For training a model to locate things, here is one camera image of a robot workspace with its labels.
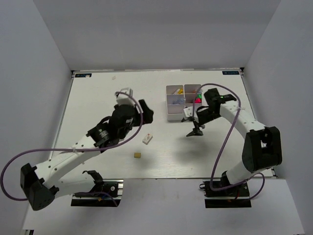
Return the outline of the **left white divided container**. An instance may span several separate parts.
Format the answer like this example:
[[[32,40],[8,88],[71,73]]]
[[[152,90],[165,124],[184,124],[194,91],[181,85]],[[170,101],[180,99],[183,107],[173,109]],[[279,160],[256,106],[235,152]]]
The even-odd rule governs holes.
[[[183,85],[167,85],[166,86],[166,110],[167,121],[181,121],[183,118],[184,105],[173,105],[173,100],[184,97],[183,94],[173,94],[177,89],[183,89]]]

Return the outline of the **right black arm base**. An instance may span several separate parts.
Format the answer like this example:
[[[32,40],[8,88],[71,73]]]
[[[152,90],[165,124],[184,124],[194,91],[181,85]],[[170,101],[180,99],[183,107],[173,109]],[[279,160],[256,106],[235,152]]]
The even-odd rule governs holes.
[[[227,190],[213,191],[209,181],[203,181],[199,188],[204,191],[207,209],[251,208],[250,193],[247,183]]]

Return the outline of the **white divided container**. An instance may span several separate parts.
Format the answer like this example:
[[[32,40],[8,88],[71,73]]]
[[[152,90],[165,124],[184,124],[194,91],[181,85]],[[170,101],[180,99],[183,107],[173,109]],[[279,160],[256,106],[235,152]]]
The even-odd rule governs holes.
[[[194,103],[195,99],[198,98],[198,94],[202,95],[202,90],[197,94],[192,94],[193,90],[198,90],[201,84],[185,84],[184,85],[184,98],[185,98],[185,108],[195,106],[195,110],[197,110],[200,106],[202,106],[202,99],[201,103]]]
[[[166,110],[167,121],[181,121],[183,118],[184,105],[173,105],[173,100],[184,97],[183,94],[173,94],[177,89],[183,89],[183,85],[167,85],[166,86]]]

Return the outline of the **right white divided container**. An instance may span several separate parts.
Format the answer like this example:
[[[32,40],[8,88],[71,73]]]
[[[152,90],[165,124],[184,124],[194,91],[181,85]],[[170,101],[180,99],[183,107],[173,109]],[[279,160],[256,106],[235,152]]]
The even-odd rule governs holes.
[[[201,84],[185,84],[184,85],[184,98],[185,98],[185,108],[195,106],[195,110],[197,110],[200,106],[202,106],[202,99],[201,103],[194,103],[195,99],[198,98],[198,94],[202,95],[202,90],[197,94],[192,94],[193,90],[198,90]]]

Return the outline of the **blue table label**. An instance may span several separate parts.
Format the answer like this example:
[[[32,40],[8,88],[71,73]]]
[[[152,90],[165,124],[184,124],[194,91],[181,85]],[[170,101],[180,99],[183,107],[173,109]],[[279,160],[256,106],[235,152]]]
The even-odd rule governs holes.
[[[92,74],[91,73],[76,73],[75,74],[75,78],[78,77],[78,78],[85,78],[85,77],[91,77]]]
[[[223,75],[239,75],[240,73],[238,71],[231,71],[231,70],[224,70],[222,71]]]

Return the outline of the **left blue table label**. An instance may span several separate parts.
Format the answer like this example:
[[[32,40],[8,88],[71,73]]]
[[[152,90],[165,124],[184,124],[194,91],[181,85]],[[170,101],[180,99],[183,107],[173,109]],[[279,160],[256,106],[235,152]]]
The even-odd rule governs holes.
[[[91,73],[76,73],[75,74],[75,78],[78,77],[78,78],[85,78],[85,77],[91,77],[92,74]]]

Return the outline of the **clear blue pen pack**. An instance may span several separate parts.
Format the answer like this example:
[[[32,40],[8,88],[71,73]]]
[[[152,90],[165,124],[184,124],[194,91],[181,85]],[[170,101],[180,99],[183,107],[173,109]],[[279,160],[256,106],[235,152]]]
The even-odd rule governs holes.
[[[184,105],[185,104],[185,98],[181,97],[181,98],[178,98],[176,100],[173,100],[172,104],[173,105]]]

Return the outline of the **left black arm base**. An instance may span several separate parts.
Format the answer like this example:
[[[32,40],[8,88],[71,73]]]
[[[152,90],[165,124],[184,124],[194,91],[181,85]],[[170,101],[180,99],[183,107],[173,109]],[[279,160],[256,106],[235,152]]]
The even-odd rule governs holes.
[[[118,207],[123,194],[123,179],[104,180],[95,185],[90,192],[75,193],[71,199],[72,207]]]

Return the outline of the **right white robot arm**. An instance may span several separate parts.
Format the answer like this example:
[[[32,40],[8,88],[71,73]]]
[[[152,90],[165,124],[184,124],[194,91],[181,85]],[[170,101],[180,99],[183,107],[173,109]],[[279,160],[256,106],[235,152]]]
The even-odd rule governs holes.
[[[183,110],[182,120],[194,124],[193,130],[187,136],[202,136],[202,130],[207,123],[224,118],[231,127],[218,157],[222,155],[233,129],[236,129],[244,139],[241,161],[222,174],[218,188],[210,182],[209,187],[212,191],[233,195],[239,185],[247,182],[254,175],[282,163],[281,136],[277,127],[267,127],[257,121],[241,107],[241,101],[235,94],[221,95],[216,88],[213,88],[204,94],[204,98],[206,106],[197,109],[190,106]]]

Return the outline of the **right blue table label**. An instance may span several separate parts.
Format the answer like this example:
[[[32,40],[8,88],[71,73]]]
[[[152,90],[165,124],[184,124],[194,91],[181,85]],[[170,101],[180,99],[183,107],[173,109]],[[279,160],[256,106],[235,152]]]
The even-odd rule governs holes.
[[[231,71],[231,70],[224,70],[222,71],[223,75],[239,75],[240,73],[238,71]]]

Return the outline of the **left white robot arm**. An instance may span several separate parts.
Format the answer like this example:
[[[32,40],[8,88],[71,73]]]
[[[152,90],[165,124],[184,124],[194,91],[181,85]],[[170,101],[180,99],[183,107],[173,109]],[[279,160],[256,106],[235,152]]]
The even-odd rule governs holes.
[[[126,98],[118,101],[111,115],[104,117],[95,127],[70,149],[45,162],[21,167],[20,185],[34,211],[50,205],[54,199],[76,193],[100,195],[103,179],[95,170],[86,170],[90,177],[70,177],[69,173],[87,160],[120,145],[134,128],[153,122],[154,112],[145,100],[134,103]]]

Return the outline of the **white boxed eraser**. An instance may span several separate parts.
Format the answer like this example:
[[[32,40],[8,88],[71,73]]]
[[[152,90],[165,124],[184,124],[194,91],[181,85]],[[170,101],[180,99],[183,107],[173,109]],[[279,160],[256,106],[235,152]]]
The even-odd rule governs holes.
[[[149,142],[152,140],[153,138],[153,135],[151,133],[148,133],[142,140],[142,142],[145,144],[145,145],[148,145]]]

